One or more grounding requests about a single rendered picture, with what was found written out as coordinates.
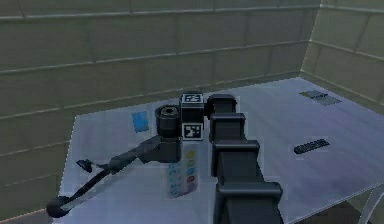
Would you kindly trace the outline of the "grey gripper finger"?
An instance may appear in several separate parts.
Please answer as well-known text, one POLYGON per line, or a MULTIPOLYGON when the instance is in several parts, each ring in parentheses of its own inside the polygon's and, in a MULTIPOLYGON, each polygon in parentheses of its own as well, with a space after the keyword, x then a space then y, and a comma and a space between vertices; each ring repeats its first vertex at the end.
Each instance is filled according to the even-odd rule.
POLYGON ((106 169, 108 167, 107 164, 97 164, 95 162, 92 162, 88 159, 86 160, 78 160, 76 162, 76 164, 81 167, 83 170, 85 170, 86 172, 88 173, 92 173, 93 172, 93 167, 97 167, 97 168, 100 168, 100 169, 106 169))
POLYGON ((74 207, 101 193, 109 184, 117 180, 117 174, 131 164, 141 152, 135 148, 111 158, 103 169, 80 187, 72 196, 57 196, 46 205, 46 212, 50 217, 66 216, 74 207))

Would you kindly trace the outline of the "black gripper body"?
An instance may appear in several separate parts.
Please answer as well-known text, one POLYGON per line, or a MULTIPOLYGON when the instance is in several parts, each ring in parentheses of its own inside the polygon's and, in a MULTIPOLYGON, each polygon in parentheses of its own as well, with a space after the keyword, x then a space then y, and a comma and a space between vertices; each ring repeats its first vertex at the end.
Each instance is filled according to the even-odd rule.
POLYGON ((181 115, 176 105, 155 110, 157 135, 140 144, 143 163, 177 163, 181 159, 181 115))

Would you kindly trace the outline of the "white package with coloured dots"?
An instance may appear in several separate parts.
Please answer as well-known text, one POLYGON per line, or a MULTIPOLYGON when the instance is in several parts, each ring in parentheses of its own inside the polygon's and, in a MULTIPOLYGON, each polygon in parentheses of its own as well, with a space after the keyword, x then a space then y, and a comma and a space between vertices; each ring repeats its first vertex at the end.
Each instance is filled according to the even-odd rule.
POLYGON ((169 198, 177 198, 195 191, 198 187, 198 145, 183 144, 181 159, 170 163, 165 172, 167 194, 169 198))

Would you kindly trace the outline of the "small blue flat packet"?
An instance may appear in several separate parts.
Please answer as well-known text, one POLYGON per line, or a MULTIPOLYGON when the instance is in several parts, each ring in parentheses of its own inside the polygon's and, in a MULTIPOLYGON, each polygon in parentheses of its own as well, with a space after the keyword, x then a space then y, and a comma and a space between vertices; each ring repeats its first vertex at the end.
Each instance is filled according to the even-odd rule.
POLYGON ((132 114, 132 121, 136 133, 149 130, 149 121, 146 111, 135 112, 132 114))

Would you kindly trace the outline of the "black remote control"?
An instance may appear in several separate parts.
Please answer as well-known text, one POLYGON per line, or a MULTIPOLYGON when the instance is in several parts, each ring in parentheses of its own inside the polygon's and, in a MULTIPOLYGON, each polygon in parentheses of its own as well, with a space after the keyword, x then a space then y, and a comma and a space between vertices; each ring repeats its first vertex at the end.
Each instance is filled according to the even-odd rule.
POLYGON ((293 151, 295 154, 304 154, 315 149, 319 149, 321 147, 328 146, 329 142, 325 139, 318 139, 312 142, 308 142, 302 145, 295 146, 293 151))

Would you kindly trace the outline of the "grey flat rectangular pad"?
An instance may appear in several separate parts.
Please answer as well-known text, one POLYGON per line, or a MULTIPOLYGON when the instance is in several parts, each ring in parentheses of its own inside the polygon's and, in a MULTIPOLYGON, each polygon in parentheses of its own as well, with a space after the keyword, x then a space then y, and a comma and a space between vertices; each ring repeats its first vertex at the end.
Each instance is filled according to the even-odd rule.
POLYGON ((305 92, 300 92, 300 95, 311 99, 312 101, 315 101, 323 106, 333 105, 340 103, 340 100, 330 96, 327 93, 323 93, 317 90, 310 90, 305 92))

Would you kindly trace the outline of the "pale grey table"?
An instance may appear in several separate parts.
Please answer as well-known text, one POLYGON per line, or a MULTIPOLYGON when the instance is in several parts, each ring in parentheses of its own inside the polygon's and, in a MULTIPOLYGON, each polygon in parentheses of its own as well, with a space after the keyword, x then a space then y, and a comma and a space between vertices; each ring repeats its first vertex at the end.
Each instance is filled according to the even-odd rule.
POLYGON ((245 114, 245 134, 260 144, 264 179, 283 189, 279 209, 294 224, 384 183, 384 115, 300 78, 231 91, 245 114), (340 100, 323 106, 300 92, 340 100), (328 146, 295 154, 295 146, 325 139, 328 146))

